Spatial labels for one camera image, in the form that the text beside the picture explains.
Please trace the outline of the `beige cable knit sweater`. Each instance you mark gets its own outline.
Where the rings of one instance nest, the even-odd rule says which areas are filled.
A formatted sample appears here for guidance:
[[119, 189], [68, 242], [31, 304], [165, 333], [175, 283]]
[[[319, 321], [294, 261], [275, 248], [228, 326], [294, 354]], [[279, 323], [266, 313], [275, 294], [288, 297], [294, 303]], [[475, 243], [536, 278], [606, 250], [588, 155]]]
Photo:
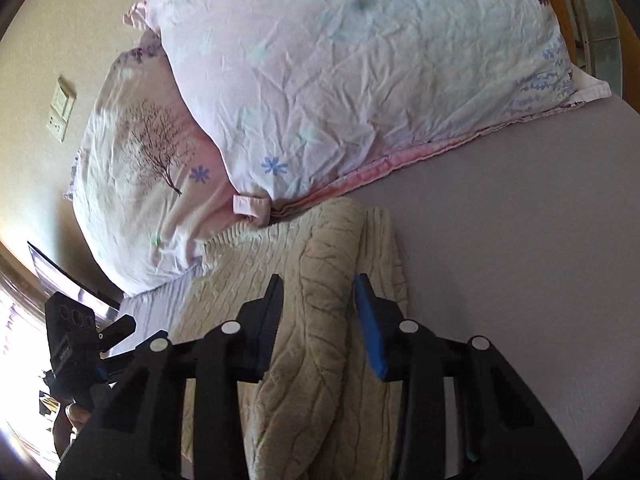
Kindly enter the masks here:
[[239, 388], [254, 479], [385, 479], [392, 470], [401, 388], [370, 367], [352, 298], [367, 274], [378, 296], [408, 304], [390, 214], [349, 198], [257, 229], [240, 222], [205, 247], [186, 293], [177, 342], [235, 318], [273, 275], [284, 285], [270, 369]]

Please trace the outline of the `pink tree print pillow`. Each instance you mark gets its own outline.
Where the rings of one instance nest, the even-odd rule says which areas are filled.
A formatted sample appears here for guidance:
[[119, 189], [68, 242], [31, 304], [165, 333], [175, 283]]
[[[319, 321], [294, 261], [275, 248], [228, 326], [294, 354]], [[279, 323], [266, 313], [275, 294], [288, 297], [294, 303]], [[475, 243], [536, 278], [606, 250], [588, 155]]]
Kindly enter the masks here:
[[94, 260], [127, 296], [180, 278], [239, 221], [234, 194], [146, 32], [108, 71], [76, 157], [72, 203]]

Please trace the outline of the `lavender bed sheet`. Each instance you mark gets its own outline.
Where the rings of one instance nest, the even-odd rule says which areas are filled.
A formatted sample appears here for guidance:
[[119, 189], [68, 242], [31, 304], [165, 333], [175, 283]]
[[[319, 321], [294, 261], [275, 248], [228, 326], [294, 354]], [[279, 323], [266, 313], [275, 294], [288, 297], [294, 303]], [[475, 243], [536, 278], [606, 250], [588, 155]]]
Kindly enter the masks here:
[[[639, 474], [639, 117], [616, 96], [491, 133], [350, 193], [392, 219], [410, 318], [488, 338], [582, 475]], [[122, 303], [179, 323], [204, 268]]]

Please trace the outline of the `pink floral pillow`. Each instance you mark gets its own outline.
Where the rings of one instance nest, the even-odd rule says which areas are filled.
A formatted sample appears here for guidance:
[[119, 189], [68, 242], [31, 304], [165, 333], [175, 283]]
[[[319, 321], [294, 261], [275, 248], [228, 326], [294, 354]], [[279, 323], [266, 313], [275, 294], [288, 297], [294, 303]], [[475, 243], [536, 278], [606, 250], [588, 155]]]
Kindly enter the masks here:
[[160, 38], [257, 219], [611, 95], [549, 0], [139, 0], [124, 20]]

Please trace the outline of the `wooden framed glass door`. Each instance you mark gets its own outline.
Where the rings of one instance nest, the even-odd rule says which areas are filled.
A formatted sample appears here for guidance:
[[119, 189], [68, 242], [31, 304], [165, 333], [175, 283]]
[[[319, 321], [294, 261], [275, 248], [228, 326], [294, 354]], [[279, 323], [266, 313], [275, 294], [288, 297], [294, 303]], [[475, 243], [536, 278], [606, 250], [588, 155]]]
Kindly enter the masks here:
[[639, 36], [616, 0], [550, 0], [572, 61], [639, 108]]

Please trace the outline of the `beige wall switch panel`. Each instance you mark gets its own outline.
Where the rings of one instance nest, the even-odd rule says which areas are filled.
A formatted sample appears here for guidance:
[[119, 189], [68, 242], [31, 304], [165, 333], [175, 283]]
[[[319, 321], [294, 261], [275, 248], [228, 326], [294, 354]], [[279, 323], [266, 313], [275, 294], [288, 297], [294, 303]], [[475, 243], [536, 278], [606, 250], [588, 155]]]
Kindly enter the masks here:
[[75, 91], [63, 77], [58, 77], [49, 106], [46, 128], [60, 143], [64, 142], [75, 101]]

